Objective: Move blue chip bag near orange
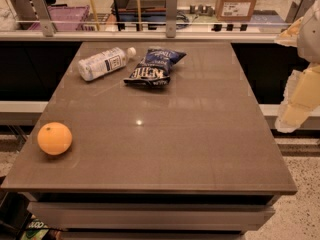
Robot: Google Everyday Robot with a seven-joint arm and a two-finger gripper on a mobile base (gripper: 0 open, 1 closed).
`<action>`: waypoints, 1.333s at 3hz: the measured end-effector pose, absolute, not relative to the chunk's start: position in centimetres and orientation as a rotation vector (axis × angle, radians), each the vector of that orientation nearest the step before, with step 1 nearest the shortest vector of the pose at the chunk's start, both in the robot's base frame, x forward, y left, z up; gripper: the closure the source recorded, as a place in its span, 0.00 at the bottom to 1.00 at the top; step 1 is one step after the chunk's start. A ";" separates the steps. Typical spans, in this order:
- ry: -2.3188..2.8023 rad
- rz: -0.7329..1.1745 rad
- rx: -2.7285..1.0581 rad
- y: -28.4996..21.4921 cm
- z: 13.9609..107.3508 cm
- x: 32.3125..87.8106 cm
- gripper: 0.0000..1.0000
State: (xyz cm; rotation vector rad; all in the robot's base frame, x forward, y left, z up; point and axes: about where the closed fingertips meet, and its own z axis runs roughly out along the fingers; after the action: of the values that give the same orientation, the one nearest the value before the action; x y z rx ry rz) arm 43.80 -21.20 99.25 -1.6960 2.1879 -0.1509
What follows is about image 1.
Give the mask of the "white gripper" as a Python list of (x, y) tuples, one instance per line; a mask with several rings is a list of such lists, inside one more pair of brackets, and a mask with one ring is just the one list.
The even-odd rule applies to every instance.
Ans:
[(276, 38), (275, 43), (296, 47), (298, 55), (311, 62), (303, 71), (293, 70), (280, 103), (275, 128), (281, 133), (297, 130), (320, 106), (320, 0), (304, 17), (293, 22)]

